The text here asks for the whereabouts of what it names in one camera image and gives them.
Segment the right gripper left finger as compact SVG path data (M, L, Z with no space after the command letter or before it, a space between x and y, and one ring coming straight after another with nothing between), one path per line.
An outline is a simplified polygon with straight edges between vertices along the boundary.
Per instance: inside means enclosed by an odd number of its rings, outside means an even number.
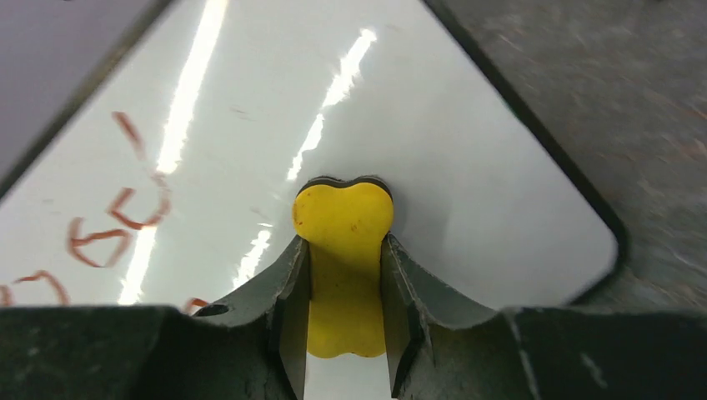
M300 399L308 243L188 315L164 305L5 307L4 399Z

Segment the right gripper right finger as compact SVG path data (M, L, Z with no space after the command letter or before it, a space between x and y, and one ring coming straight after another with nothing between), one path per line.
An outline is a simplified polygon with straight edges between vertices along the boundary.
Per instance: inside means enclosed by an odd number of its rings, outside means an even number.
M416 263L393 235L380 293L396 399L703 399L702 312L493 310Z

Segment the yellow bone-shaped eraser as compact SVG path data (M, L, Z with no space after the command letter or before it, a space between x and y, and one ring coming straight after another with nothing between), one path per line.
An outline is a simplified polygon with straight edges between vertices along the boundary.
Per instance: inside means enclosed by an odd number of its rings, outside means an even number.
M308 352L384 354L381 252L394 221L387 185L373 176L316 177L296 195L292 219L309 251Z

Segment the white whiteboard with red writing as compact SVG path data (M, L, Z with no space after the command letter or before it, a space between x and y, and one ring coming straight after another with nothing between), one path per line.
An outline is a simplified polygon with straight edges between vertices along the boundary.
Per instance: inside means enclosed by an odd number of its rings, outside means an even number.
M307 182L362 176L392 193L388 235L496 311L570 303L624 250L533 113L420 1L152 1L1 183L1 311L192 315L300 238ZM347 398L393 398L386 346L315 357L307 326L300 399Z

